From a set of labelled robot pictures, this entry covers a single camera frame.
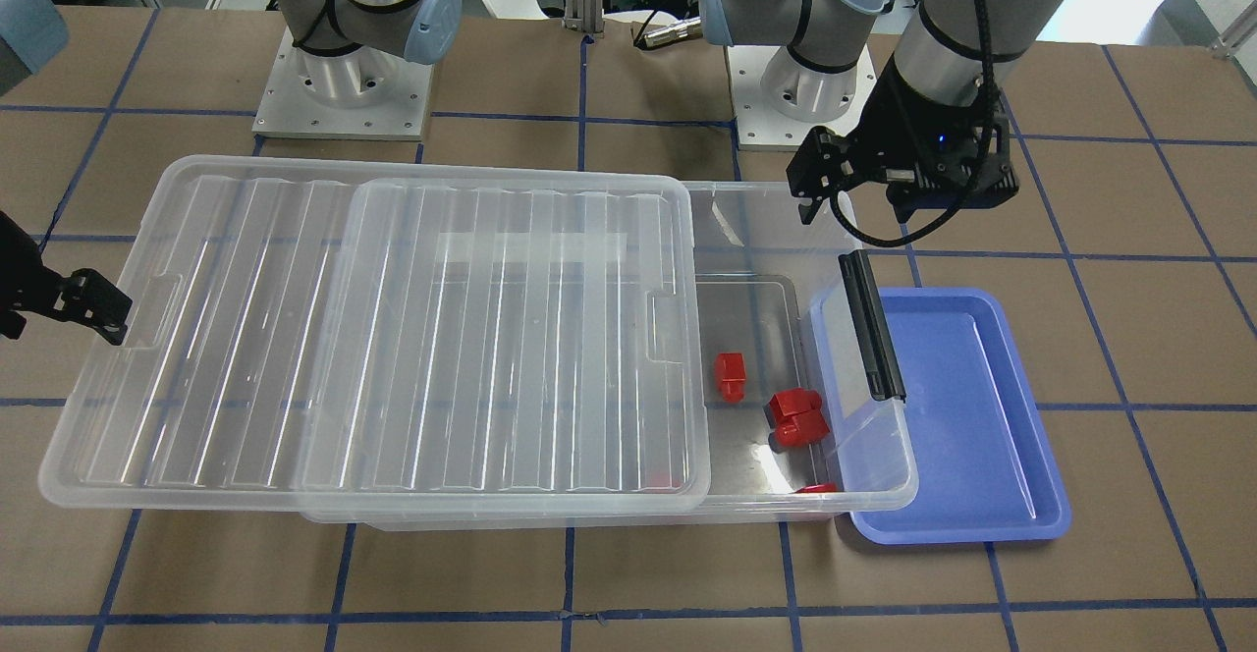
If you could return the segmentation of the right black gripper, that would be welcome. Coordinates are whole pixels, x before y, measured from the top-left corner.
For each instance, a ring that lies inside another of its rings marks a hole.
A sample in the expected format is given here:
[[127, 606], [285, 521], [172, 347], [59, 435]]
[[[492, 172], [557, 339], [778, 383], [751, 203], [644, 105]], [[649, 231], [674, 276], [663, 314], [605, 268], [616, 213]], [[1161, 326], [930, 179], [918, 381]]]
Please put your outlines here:
[[26, 329], [23, 312], [55, 322], [91, 327], [109, 345], [129, 333], [132, 299], [102, 273], [80, 268], [69, 276], [47, 268], [23, 227], [1, 214], [1, 334], [18, 340]]

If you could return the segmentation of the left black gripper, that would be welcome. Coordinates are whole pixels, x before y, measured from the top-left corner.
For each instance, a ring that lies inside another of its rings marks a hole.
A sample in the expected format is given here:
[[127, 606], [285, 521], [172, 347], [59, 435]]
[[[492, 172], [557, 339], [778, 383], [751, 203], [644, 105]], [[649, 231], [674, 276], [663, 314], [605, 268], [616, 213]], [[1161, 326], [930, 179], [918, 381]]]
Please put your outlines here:
[[948, 209], [970, 181], [964, 209], [994, 209], [1019, 192], [1009, 136], [1003, 103], [987, 106], [979, 95], [970, 106], [943, 106], [885, 69], [852, 138], [812, 126], [786, 177], [803, 226], [838, 192], [872, 182], [886, 183], [900, 224], [916, 210]]

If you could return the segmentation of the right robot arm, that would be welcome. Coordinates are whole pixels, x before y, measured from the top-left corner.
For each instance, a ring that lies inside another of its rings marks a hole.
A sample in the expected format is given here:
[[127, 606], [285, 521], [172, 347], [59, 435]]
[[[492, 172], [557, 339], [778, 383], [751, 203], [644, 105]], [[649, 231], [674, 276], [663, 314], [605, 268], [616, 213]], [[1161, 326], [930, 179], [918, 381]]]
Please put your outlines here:
[[[292, 45], [305, 60], [353, 60], [363, 52], [434, 65], [458, 36], [463, 0], [277, 0]], [[3, 89], [31, 78], [67, 48], [67, 21], [52, 0], [3, 0]], [[89, 327], [112, 345], [129, 333], [132, 299], [102, 273], [62, 275], [36, 241], [3, 217], [3, 335], [18, 340], [31, 313]]]

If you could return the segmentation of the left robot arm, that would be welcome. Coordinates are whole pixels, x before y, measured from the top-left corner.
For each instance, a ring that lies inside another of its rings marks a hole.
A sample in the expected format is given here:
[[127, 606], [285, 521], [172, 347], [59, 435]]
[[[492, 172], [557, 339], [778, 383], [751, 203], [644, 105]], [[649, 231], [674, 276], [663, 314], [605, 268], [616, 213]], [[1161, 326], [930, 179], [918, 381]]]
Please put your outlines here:
[[854, 80], [890, 3], [696, 0], [696, 11], [711, 44], [774, 48], [773, 103], [811, 123], [786, 172], [799, 222], [827, 206], [854, 232], [838, 196], [880, 183], [897, 222], [936, 214], [908, 235], [916, 241], [962, 209], [994, 209], [1018, 195], [1002, 84], [1063, 0], [920, 0], [857, 123], [836, 132], [826, 121], [840, 109], [837, 88]]

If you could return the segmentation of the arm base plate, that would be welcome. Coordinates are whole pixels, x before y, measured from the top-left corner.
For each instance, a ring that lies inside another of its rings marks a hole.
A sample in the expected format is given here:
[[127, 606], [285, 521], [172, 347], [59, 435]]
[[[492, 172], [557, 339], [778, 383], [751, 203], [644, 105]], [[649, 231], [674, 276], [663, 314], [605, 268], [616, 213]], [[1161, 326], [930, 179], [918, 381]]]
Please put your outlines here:
[[371, 48], [314, 57], [293, 45], [287, 30], [251, 132], [285, 139], [421, 141], [434, 72]]
[[867, 48], [838, 74], [799, 67], [783, 45], [728, 46], [727, 63], [738, 142], [750, 151], [794, 151], [816, 126], [851, 133], [876, 80]]

